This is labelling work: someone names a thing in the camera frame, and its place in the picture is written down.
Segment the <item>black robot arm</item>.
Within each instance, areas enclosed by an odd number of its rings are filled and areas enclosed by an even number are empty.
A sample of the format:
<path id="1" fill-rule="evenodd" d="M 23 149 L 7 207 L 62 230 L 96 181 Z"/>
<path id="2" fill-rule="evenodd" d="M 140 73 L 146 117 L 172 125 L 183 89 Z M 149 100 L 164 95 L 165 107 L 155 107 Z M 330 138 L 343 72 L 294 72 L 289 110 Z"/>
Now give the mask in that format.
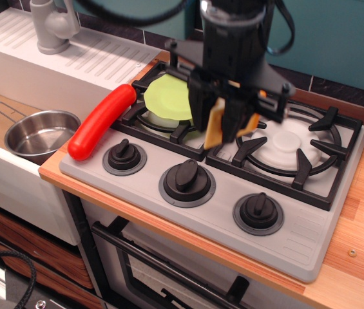
<path id="1" fill-rule="evenodd" d="M 291 31 L 294 22 L 283 1 L 202 1 L 203 40 L 166 43 L 168 73 L 187 82 L 195 128 L 206 134 L 204 148 L 250 133 L 260 116 L 283 121 L 295 87 L 265 56 L 287 52 L 293 42 L 268 46 L 274 10 Z"/>

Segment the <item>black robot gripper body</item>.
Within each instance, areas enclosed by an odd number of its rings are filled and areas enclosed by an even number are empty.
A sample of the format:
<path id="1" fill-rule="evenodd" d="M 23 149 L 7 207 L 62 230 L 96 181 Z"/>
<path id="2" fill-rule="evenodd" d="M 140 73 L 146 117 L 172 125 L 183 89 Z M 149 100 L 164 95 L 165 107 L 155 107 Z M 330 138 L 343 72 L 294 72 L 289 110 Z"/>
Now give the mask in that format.
<path id="1" fill-rule="evenodd" d="M 268 45 L 274 11 L 291 36 L 280 48 Z M 169 72 L 188 82 L 200 79 L 220 87 L 219 98 L 244 98 L 254 111 L 281 122 L 295 87 L 268 65 L 266 55 L 281 55 L 294 43 L 295 25 L 283 1 L 201 1 L 203 40 L 166 43 Z"/>

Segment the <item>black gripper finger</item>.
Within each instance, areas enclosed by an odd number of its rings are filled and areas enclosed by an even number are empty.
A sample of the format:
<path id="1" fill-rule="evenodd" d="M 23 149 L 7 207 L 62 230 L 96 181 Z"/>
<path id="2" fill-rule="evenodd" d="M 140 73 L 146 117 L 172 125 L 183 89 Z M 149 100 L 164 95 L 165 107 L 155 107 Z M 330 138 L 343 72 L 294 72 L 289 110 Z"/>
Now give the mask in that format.
<path id="1" fill-rule="evenodd" d="M 230 98 L 222 116 L 222 143 L 233 142 L 257 128 L 259 114 L 244 98 Z"/>
<path id="2" fill-rule="evenodd" d="M 220 96 L 220 87 L 214 82 L 208 83 L 200 79 L 189 79 L 187 83 L 191 116 L 195 128 L 206 130 L 211 108 Z"/>

